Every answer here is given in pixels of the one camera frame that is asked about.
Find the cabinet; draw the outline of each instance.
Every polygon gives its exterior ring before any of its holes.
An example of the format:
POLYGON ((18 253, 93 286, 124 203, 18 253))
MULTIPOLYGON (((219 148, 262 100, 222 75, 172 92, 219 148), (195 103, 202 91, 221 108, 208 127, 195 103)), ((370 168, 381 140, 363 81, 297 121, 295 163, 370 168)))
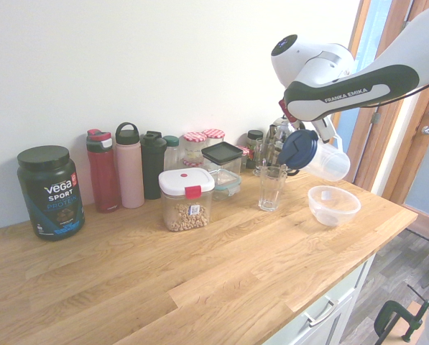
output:
POLYGON ((338 345, 373 259, 342 279, 264 345, 338 345))

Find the black water bottle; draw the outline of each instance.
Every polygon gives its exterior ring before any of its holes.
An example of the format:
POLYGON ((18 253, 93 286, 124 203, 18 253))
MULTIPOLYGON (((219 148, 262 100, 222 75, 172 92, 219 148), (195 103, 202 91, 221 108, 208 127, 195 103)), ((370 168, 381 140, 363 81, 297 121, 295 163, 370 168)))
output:
POLYGON ((158 175, 163 172, 166 140, 160 132, 147 131, 141 136, 142 178, 144 197, 154 200, 160 197, 158 175))

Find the black lid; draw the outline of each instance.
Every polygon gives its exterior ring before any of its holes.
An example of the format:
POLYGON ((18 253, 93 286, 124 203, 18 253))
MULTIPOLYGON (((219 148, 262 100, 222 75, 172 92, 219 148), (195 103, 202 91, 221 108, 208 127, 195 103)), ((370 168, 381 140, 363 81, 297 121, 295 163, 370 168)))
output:
POLYGON ((162 153, 166 151, 166 140, 161 138, 159 132, 147 131, 141 136, 142 151, 148 153, 162 153))
POLYGON ((201 153, 211 162, 222 165, 241 157, 243 150, 228 142, 219 142, 213 146, 201 149, 201 153))
POLYGON ((54 170, 69 163, 69 150, 62 146, 39 146, 18 155, 20 167, 32 171, 54 170))
POLYGON ((139 131, 131 122, 124 122, 117 127, 115 132, 115 142, 119 145, 133 145, 139 142, 139 131), (133 129, 125 129, 125 126, 133 126, 133 129))
POLYGON ((250 139, 255 140, 263 137, 264 137, 264 133, 262 131, 257 131, 256 129, 253 129, 248 132, 248 138, 250 139))

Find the protein powder tub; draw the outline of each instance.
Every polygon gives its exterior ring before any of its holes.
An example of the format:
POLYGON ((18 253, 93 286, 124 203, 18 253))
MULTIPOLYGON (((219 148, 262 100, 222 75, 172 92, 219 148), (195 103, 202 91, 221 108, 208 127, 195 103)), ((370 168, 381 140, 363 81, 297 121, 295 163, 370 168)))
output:
POLYGON ((18 178, 35 234, 58 241, 85 223, 75 164, 61 146, 39 146, 18 155, 18 178))

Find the floor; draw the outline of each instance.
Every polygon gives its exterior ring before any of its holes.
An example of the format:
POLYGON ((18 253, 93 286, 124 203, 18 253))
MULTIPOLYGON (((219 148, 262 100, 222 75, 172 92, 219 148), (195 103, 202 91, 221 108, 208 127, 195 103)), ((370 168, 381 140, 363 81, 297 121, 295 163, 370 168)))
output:
POLYGON ((374 345, 374 320, 386 301, 421 304, 407 284, 429 300, 429 241, 406 229, 377 253, 341 345, 374 345))

